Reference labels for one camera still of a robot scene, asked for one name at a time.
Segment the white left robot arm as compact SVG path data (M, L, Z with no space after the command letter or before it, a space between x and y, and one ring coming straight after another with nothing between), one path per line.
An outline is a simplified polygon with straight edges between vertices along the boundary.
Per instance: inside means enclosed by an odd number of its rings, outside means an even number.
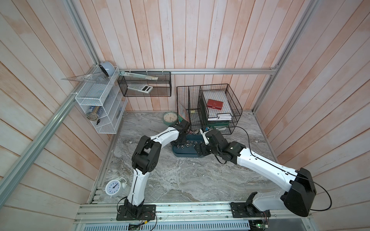
M182 144L185 142L190 123L186 120L169 126L165 131L154 136L142 136L132 156L134 169L133 182L124 204L117 206L116 220L138 220L146 212L153 214L153 210L144 207L145 187L150 173L158 164L161 149L168 144Z

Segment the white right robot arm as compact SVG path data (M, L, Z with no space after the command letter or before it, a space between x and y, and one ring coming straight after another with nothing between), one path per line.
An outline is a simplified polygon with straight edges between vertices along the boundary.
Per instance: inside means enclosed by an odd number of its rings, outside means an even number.
M263 216L270 210L287 209L295 215L307 217L312 211L318 184L307 169L295 170L278 165L236 141L197 144L195 150L199 156L215 155L226 162L249 168L280 187L269 193L251 193L244 205L247 216Z

